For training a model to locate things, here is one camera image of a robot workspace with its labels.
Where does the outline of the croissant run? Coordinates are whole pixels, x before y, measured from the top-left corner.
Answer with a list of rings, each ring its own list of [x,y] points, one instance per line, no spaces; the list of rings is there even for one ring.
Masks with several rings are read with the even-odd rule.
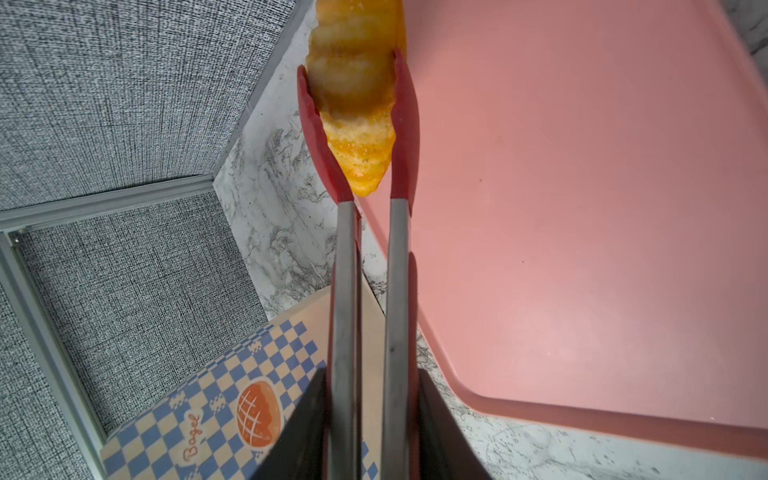
[[[330,151],[352,192],[379,186],[392,160],[396,134],[395,52],[407,52],[398,0],[324,0],[305,60],[309,90]]]

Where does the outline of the checkered paper bread bag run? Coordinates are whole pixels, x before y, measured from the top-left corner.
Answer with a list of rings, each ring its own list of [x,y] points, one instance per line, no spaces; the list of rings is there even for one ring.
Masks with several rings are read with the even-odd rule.
[[[312,294],[119,427],[107,477],[251,477],[326,365],[330,306],[328,288]]]

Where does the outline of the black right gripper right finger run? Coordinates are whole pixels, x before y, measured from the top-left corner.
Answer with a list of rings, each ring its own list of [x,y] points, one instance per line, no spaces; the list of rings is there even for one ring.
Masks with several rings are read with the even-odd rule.
[[[491,479],[425,369],[419,369],[418,428],[421,479]]]

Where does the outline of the red silicone kitchen tongs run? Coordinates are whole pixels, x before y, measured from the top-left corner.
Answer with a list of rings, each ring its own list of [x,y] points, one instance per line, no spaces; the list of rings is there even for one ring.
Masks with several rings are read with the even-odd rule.
[[[379,401],[380,476],[420,476],[418,423],[417,269],[411,218],[419,164],[419,111],[401,52],[393,55],[397,135],[384,181],[390,192],[389,233],[375,236],[374,220],[352,192],[329,141],[304,67],[297,86],[302,129],[316,171],[337,205],[331,281],[328,367],[325,373],[324,475],[356,479],[362,458],[363,407]]]

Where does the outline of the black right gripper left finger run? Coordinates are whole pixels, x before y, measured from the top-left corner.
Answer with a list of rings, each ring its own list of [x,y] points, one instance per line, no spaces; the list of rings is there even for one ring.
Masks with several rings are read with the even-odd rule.
[[[318,369],[279,438],[251,480],[321,480],[328,406],[326,369]]]

